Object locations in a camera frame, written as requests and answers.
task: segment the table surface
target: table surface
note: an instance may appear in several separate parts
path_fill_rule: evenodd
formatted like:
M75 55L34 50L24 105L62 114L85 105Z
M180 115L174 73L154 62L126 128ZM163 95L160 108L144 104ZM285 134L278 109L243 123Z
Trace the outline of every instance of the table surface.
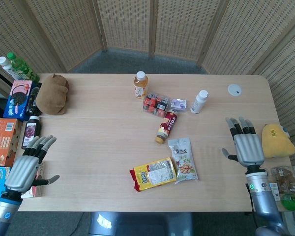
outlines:
M41 115L41 135L57 141L48 151L42 197L25 199L23 211L250 211L246 169L221 153L235 153L225 117L250 119L257 133L278 122L268 82L261 76L148 74L149 91L187 99L206 89L209 98L197 115L180 113L169 139L189 137L199 181L134 190L129 170L171 156L167 141L154 141L162 118L145 113L134 95L134 74L62 74L69 81L67 112ZM41 81L49 74L41 74ZM231 96L229 84L242 95ZM23 138L24 126L20 140ZM19 142L17 155L22 154ZM290 165L267 159L265 168Z

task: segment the floor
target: floor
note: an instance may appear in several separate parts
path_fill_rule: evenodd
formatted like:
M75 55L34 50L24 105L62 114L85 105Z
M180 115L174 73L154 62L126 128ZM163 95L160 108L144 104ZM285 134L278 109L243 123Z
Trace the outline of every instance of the floor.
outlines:
M161 74L205 74L195 62L165 57L150 59L144 53L117 49L93 55L71 73L136 73L139 70ZM84 236L88 232L89 220L88 212L18 212L7 236ZM255 232L252 216L243 212L194 213L193 221L195 236L253 236Z

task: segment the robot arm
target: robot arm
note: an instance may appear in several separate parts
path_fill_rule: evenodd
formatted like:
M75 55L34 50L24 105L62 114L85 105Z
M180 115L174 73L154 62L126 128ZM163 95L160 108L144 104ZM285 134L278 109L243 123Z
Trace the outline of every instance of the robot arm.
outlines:
M234 118L226 118L230 128L237 155L229 154L222 149L223 154L230 160L238 161L247 168L246 179L249 191L256 209L256 213L265 218L269 225L259 227L256 236L281 236L290 235L284 226L272 191L267 179L267 173L260 166L264 163L265 157L259 136L251 121L239 117L242 129Z
M32 186L47 185L55 182L59 176L51 179L35 179L37 169L44 159L50 146L56 141L53 136L35 137L23 153L15 161L5 185L7 193L0 197L0 236L5 235L14 215L21 203L22 193Z

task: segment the white snack bag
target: white snack bag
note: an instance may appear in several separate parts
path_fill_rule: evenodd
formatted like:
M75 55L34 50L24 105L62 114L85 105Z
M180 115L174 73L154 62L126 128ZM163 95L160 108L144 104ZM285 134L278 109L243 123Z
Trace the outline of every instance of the white snack bag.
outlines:
M177 181L198 179L195 163L191 153L189 138L168 140L168 146L172 150L172 158L177 170Z

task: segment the bottle cap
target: bottle cap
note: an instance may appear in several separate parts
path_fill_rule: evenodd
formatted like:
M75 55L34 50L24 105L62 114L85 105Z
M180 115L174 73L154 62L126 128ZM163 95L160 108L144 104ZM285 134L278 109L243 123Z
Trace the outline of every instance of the bottle cap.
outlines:
M0 57L0 65L5 66L9 65L9 61L5 57Z
M40 120L40 118L39 118L39 117L37 117L37 116L30 116L30 117L29 117L29 119L36 119L36 120Z
M160 138L160 137L156 137L155 141L159 144L163 144L164 143L164 139Z
M146 74L143 71L138 71L137 73L137 79L142 81L146 78Z
M208 92L206 90L201 90L199 92L199 98L202 100L206 100L208 97Z
M9 52L7 55L6 55L10 60L13 60L16 58L16 55L13 53L13 52Z

